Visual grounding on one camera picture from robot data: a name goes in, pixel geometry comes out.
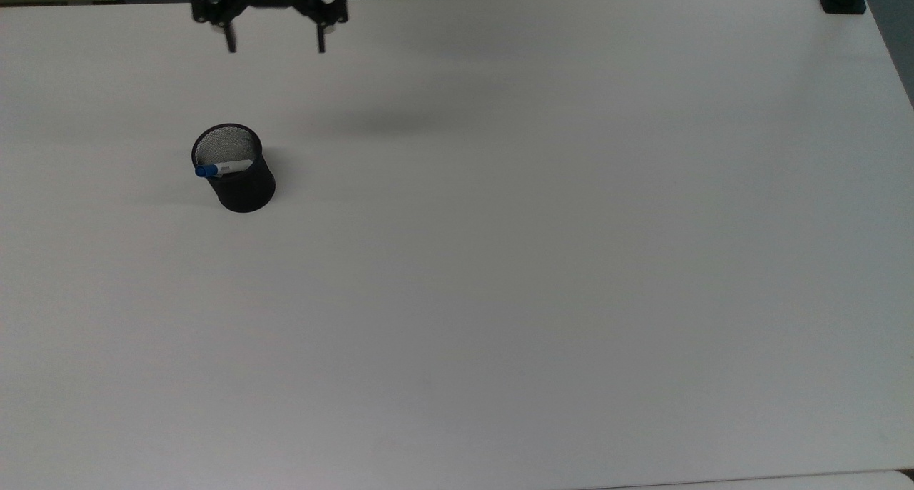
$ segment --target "blue marker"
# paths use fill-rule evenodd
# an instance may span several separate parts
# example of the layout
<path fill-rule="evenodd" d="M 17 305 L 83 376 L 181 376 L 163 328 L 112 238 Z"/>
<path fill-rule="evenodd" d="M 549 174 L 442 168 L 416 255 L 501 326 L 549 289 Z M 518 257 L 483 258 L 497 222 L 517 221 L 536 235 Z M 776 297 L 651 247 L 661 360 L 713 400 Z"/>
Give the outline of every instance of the blue marker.
<path fill-rule="evenodd" d="M 201 178 L 218 178 L 223 174 L 245 171 L 251 165 L 254 165 L 254 160 L 222 161 L 221 164 L 200 165 L 194 171 Z"/>

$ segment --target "white table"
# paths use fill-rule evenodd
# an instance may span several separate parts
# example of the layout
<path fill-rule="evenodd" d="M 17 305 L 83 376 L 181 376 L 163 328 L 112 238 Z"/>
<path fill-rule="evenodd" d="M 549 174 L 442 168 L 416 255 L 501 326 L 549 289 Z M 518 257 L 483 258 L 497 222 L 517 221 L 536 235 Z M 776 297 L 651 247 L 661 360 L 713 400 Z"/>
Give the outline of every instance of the white table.
<path fill-rule="evenodd" d="M 0 487 L 914 466 L 914 113 L 817 0 L 0 9 Z M 222 209 L 196 135 L 260 133 Z"/>
<path fill-rule="evenodd" d="M 829 476 L 779 477 L 718 483 L 673 484 L 665 490 L 912 490 L 914 483 L 897 471 Z"/>

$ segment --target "metal mesh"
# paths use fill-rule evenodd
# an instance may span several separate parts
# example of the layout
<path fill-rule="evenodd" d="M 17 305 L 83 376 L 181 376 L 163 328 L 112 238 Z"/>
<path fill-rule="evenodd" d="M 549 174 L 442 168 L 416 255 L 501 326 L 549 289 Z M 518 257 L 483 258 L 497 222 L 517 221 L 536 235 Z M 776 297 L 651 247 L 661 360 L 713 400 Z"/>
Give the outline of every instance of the metal mesh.
<path fill-rule="evenodd" d="M 195 164 L 222 164 L 225 161 L 255 160 L 257 149 L 254 135 L 237 126 L 222 126 L 206 133 L 196 142 Z"/>

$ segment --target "pen holder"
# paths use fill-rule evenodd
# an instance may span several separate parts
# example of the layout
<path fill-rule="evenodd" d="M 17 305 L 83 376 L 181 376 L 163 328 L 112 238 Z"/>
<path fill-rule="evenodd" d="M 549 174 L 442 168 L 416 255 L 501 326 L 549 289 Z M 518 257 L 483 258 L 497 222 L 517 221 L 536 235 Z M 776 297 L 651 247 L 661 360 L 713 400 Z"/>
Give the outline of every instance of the pen holder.
<path fill-rule="evenodd" d="M 219 197 L 219 203 L 233 212 L 244 214 L 259 210 L 276 191 L 276 180 L 263 158 L 261 139 L 247 126 L 212 126 L 196 139 L 190 157 L 195 167 L 237 160 L 253 161 L 243 171 L 206 178 Z"/>

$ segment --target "black mesh pen holder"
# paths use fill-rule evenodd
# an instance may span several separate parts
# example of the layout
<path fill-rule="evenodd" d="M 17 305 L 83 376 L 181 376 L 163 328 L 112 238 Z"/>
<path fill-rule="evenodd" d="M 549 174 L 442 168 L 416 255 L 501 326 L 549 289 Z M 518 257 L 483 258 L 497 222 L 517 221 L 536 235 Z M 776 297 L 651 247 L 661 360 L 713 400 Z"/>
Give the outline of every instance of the black mesh pen holder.
<path fill-rule="evenodd" d="M 276 191 L 276 180 L 263 158 L 261 139 L 247 126 L 212 126 L 196 139 L 190 158 L 196 174 L 206 177 L 219 203 L 233 212 L 259 210 Z"/>

